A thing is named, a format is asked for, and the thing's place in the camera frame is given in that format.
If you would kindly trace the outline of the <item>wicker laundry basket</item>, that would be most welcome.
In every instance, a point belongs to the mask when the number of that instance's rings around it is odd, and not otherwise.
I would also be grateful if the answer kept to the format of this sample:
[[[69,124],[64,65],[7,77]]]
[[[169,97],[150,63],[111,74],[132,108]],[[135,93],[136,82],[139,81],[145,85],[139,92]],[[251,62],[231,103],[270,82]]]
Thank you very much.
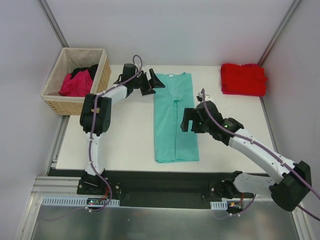
[[[84,97],[62,96],[59,94],[67,74],[77,68],[97,65],[97,71],[90,89],[92,94],[107,89],[112,70],[106,50],[103,48],[62,48],[59,57],[42,90],[42,99],[59,116],[79,116]]]

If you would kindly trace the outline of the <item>teal t shirt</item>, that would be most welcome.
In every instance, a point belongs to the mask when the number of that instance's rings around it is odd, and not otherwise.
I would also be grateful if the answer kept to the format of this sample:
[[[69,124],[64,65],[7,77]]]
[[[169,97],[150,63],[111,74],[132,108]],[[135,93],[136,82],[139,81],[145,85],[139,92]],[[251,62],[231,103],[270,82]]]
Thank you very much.
[[[153,104],[154,156],[157,163],[197,162],[198,138],[183,132],[185,108],[193,108],[193,80],[190,73],[156,75],[165,85],[156,89]]]

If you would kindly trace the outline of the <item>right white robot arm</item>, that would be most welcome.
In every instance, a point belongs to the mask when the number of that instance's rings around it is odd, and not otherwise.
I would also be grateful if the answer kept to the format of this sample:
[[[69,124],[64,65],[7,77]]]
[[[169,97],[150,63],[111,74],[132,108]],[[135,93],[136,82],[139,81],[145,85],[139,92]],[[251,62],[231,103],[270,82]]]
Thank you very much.
[[[222,198],[232,199],[241,193],[266,196],[283,210],[291,212],[311,190],[311,168],[307,163],[296,163],[269,149],[240,122],[222,117],[212,101],[185,108],[180,127],[183,132],[208,133],[216,141],[245,155],[267,174],[259,176],[234,171],[213,187]]]

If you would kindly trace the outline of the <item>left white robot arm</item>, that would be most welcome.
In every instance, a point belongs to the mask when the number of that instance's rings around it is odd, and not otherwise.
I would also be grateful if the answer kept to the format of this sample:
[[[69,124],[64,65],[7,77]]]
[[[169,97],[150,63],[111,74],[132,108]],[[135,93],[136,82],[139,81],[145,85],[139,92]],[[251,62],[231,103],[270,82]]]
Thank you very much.
[[[155,89],[166,86],[156,76],[154,70],[149,69],[150,78],[142,67],[133,63],[126,63],[113,86],[101,93],[89,93],[84,98],[80,114],[80,126],[85,132],[88,158],[85,171],[81,176],[77,194],[102,195],[111,192],[102,174],[106,168],[106,159],[100,140],[111,125],[112,106],[127,98],[134,90],[140,90],[142,96],[153,95]]]

